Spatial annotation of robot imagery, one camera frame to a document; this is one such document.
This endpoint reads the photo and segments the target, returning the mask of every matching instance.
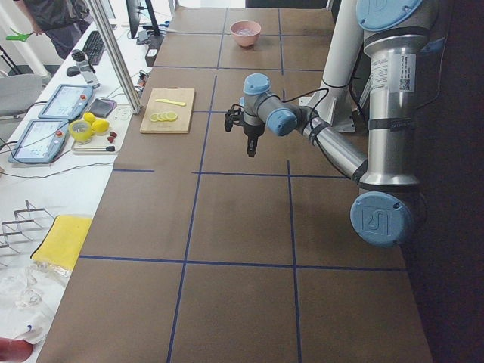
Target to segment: lemon slice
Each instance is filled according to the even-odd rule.
[[[178,119],[178,114],[174,111],[162,112],[158,115],[159,121],[173,122],[176,121],[176,119]]]
[[[152,114],[150,115],[150,121],[151,121],[152,123],[155,123],[155,122],[160,121],[160,120],[158,119],[158,116],[159,116],[159,115],[160,115],[159,113],[152,113]]]

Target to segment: yellow sponge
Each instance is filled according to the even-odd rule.
[[[43,242],[30,256],[36,262],[48,263],[72,271],[91,227],[91,218],[58,216]]]

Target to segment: keyboard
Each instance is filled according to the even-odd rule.
[[[96,66],[99,64],[104,52],[104,43],[101,39],[101,34],[97,30],[93,30],[89,34],[88,40],[85,41],[82,51],[87,54],[91,64]]]

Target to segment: label sticker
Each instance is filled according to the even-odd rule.
[[[415,54],[394,54],[390,92],[415,92]]]
[[[370,93],[388,89],[389,84],[389,61],[379,59],[371,62]]]
[[[391,54],[371,62],[371,93],[415,92],[415,54]]]

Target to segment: gray shirt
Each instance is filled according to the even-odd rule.
[[[89,9],[84,0],[23,0],[23,2],[44,31],[68,26],[89,15]]]

